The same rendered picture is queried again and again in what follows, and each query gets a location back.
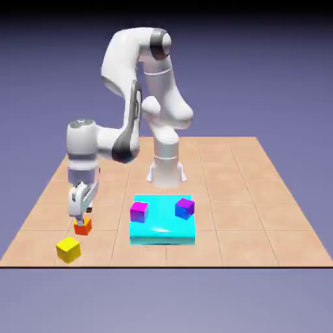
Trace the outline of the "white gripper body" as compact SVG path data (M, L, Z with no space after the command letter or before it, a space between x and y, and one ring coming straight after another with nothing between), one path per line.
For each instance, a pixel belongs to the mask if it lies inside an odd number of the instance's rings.
M87 208L92 205L98 191L98 182L86 184L78 183L70 189L68 195L68 212L71 217L82 217Z

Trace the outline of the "small orange cube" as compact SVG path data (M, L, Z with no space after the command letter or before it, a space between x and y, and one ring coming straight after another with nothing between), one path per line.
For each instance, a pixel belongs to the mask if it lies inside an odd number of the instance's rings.
M85 223L83 226L77 226L74 221L74 232L76 235L88 235L92 229L91 218L84 217Z

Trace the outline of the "small yellow cube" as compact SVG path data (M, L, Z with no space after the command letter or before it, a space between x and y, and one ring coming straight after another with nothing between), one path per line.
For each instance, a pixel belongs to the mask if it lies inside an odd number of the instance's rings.
M79 241L66 237L56 244L57 256L65 263L71 263L81 255Z

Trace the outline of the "small magenta cube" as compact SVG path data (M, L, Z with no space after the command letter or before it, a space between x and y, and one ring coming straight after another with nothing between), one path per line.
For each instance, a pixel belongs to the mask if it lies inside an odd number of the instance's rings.
M133 202L130 208L130 221L145 223L148 217L148 203Z

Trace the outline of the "small blue cube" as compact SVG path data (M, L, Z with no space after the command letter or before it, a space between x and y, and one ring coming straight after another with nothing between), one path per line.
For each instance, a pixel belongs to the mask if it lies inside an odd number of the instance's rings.
M175 203L175 216L187 220L194 215L194 207L194 201L187 198L181 198Z

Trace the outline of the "large cyan box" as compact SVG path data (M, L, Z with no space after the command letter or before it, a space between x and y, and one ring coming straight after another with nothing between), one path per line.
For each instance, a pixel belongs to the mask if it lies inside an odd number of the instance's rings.
M133 202L148 203L145 223L131 222L129 240L131 245L194 245L195 220L175 216L175 203L189 194L136 194Z

